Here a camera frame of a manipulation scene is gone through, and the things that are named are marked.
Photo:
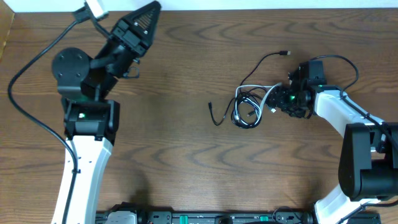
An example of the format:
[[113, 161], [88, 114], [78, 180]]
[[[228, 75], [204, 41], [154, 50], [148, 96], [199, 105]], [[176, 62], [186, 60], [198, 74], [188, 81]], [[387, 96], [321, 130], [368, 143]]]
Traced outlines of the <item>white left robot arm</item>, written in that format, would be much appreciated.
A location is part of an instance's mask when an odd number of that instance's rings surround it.
[[119, 128], [120, 104], [107, 95], [120, 79], [138, 71], [150, 49], [161, 5], [152, 1], [121, 17], [111, 31], [99, 24], [108, 14], [97, 1], [73, 12], [77, 23], [91, 21], [106, 38], [95, 57], [69, 47], [52, 61], [62, 97], [65, 163], [52, 223], [94, 223], [104, 169]]

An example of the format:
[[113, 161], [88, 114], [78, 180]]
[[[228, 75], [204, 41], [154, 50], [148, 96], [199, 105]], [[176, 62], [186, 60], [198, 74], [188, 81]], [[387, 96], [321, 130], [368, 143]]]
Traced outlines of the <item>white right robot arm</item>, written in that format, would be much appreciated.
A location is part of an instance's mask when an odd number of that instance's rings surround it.
[[354, 223], [368, 207], [396, 206], [397, 123], [373, 116], [344, 88], [329, 85], [321, 60], [301, 63], [288, 79], [289, 86], [278, 83], [266, 93], [265, 104], [295, 118], [319, 116], [343, 137], [339, 184], [301, 222]]

